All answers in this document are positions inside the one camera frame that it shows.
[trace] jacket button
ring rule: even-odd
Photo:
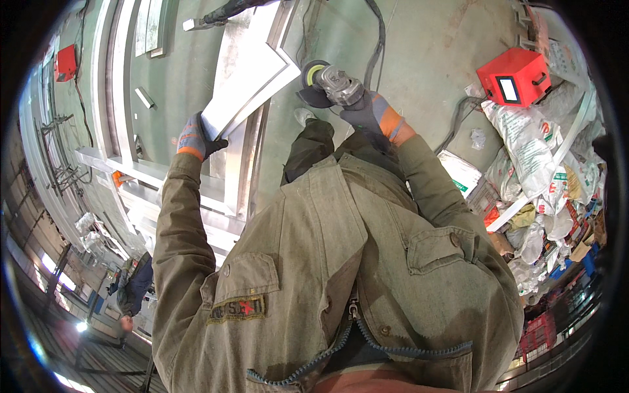
[[[324,313],[329,314],[332,311],[332,298],[328,296],[328,307],[323,310]]]
[[[450,242],[452,242],[454,247],[461,247],[461,239],[459,239],[456,233],[450,234]]]

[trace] dark pants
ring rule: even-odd
[[[333,136],[334,128],[327,121],[307,119],[306,127],[292,143],[280,185],[293,182],[324,158],[333,155],[338,161],[344,153],[384,168],[406,182],[395,146],[384,135],[355,131],[336,151]]]

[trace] work glove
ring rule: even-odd
[[[406,120],[375,91],[365,90],[362,99],[350,107],[345,107],[339,116],[355,130],[382,134],[396,146],[400,146],[415,135],[414,129]]]
[[[177,153],[190,153],[203,162],[210,154],[227,147],[227,145],[228,142],[225,139],[211,141],[208,138],[208,134],[203,130],[201,112],[198,112],[188,119],[184,130],[181,131]]]

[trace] sneaker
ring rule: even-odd
[[[297,119],[297,121],[299,121],[299,124],[301,124],[303,127],[306,126],[306,120],[307,119],[316,119],[317,118],[314,113],[312,113],[311,111],[307,110],[306,108],[297,108],[297,109],[295,109],[294,114],[295,114],[295,118]]]

